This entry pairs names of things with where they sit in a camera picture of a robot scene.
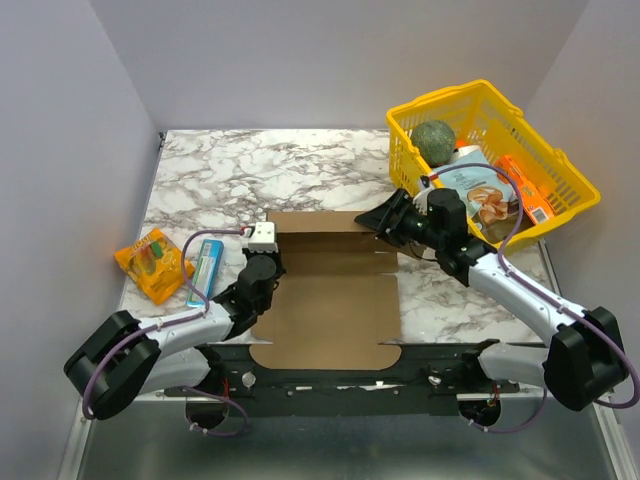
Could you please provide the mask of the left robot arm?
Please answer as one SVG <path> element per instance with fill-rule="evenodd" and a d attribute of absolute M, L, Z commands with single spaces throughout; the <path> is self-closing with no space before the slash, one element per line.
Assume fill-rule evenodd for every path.
<path fill-rule="evenodd" d="M 63 371 L 82 397 L 89 419 L 105 420 L 150 390 L 167 357 L 249 330 L 271 308 L 285 273 L 276 243 L 243 249 L 246 265 L 208 307 L 137 319 L 127 310 L 110 315 L 66 361 Z"/>

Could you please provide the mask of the brown cardboard box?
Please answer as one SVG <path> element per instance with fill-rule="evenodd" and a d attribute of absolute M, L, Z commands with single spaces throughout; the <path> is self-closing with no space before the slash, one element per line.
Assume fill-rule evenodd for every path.
<path fill-rule="evenodd" d="M 277 212 L 284 275 L 250 346 L 260 366 L 279 370 L 381 371 L 400 358 L 399 255 L 354 221 L 354 211 Z"/>

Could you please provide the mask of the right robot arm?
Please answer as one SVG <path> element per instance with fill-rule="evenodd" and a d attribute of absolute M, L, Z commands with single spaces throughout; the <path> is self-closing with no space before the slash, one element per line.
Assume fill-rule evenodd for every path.
<path fill-rule="evenodd" d="M 615 316 L 603 307 L 588 310 L 553 293 L 472 235 L 456 191 L 442 188 L 411 197 L 398 189 L 354 221 L 392 247 L 433 250 L 442 271 L 496 301 L 539 337 L 539 347 L 495 340 L 478 346 L 459 370 L 467 389 L 480 392 L 495 380 L 535 385 L 564 407 L 580 411 L 626 379 L 639 380 L 625 355 Z"/>

